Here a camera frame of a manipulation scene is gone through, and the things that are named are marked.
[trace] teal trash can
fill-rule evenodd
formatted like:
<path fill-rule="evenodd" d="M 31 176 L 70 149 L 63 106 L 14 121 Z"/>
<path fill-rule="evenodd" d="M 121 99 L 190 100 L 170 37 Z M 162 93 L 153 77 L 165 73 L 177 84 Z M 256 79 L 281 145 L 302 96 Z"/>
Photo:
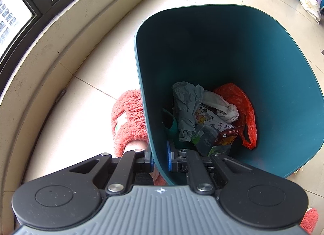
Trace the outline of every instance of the teal trash can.
<path fill-rule="evenodd" d="M 281 177 L 303 166 L 324 139 L 322 91 L 287 31 L 268 14 L 241 5 L 174 8 L 146 19 L 135 36 L 137 70 L 149 144 L 169 184 L 162 108 L 171 109 L 171 86 L 187 81 L 213 90 L 235 83 L 255 111 L 257 147 L 236 147 L 233 157 Z"/>

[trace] gray ribbed panel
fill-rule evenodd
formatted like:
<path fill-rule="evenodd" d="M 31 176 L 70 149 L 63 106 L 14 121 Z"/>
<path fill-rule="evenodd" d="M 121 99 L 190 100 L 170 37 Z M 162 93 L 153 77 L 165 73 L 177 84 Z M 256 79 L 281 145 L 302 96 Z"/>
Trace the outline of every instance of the gray ribbed panel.
<path fill-rule="evenodd" d="M 211 196 L 193 193 L 189 186 L 134 186 L 123 196 L 109 198 L 100 212 L 78 227 L 38 231 L 22 226 L 15 235 L 305 235 L 295 226 L 282 231 L 261 231 L 224 214 Z"/>

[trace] silver bolt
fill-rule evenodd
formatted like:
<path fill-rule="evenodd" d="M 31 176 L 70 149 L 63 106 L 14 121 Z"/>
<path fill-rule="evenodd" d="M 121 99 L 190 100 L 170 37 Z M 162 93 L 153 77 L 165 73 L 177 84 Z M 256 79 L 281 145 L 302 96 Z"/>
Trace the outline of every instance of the silver bolt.
<path fill-rule="evenodd" d="M 201 192 L 207 192 L 211 191 L 213 189 L 213 186 L 208 183 L 202 183 L 198 185 L 197 189 Z"/>
<path fill-rule="evenodd" d="M 118 184 L 118 183 L 111 184 L 108 187 L 108 190 L 111 192 L 119 192 L 119 191 L 122 191 L 123 189 L 124 189 L 124 186 L 122 184 Z"/>

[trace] fuzzy pink slipper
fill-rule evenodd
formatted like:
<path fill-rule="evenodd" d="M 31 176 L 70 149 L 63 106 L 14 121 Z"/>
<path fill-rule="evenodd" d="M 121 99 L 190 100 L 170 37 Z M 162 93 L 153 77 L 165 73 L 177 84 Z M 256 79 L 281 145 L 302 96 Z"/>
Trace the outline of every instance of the fuzzy pink slipper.
<path fill-rule="evenodd" d="M 311 234 L 315 229 L 316 223 L 319 220 L 319 214 L 315 208 L 310 208 L 306 211 L 300 226 L 308 233 Z"/>
<path fill-rule="evenodd" d="M 140 90 L 129 90 L 117 99 L 111 112 L 111 126 L 116 157 L 121 157 L 132 141 L 148 142 Z M 161 174 L 154 180 L 154 185 L 165 184 Z"/>

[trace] window frame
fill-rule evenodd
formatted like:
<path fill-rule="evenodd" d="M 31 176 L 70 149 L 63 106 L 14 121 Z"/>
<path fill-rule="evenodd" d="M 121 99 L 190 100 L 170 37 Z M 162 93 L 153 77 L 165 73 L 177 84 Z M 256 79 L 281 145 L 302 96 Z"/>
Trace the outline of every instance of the window frame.
<path fill-rule="evenodd" d="M 2 93 L 21 58 L 46 25 L 74 0 L 23 0 L 31 19 L 19 31 L 0 57 L 0 92 Z"/>

